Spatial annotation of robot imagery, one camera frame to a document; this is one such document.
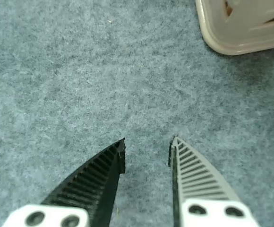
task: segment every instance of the plastic basket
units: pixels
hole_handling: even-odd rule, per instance
[[[203,38],[215,51],[274,48],[274,0],[196,0],[196,6]]]

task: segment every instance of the screw hole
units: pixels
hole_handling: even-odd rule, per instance
[[[44,213],[38,211],[30,214],[26,219],[26,224],[28,226],[37,226],[42,223],[44,219]]]
[[[199,214],[199,215],[204,215],[206,214],[206,209],[199,206],[199,205],[192,205],[189,207],[188,211],[192,214]]]
[[[243,217],[244,216],[243,212],[235,207],[226,208],[225,213],[229,216],[235,216],[235,217]]]
[[[79,224],[79,217],[75,215],[71,215],[62,221],[61,227],[76,227],[78,226],[78,224]]]

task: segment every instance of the blue-gray carpet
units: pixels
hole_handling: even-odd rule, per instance
[[[111,227],[171,227],[171,137],[274,227],[274,50],[204,43],[194,0],[0,0],[0,226],[126,137]]]

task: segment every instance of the carpet floor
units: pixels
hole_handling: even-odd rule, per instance
[[[111,227],[171,227],[174,134],[274,227],[274,49],[215,53],[194,0],[0,0],[0,226],[125,137]]]

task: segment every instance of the black ribbed pad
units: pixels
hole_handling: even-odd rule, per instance
[[[125,173],[124,138],[86,161],[42,204],[84,208],[91,227],[108,227],[122,173]]]

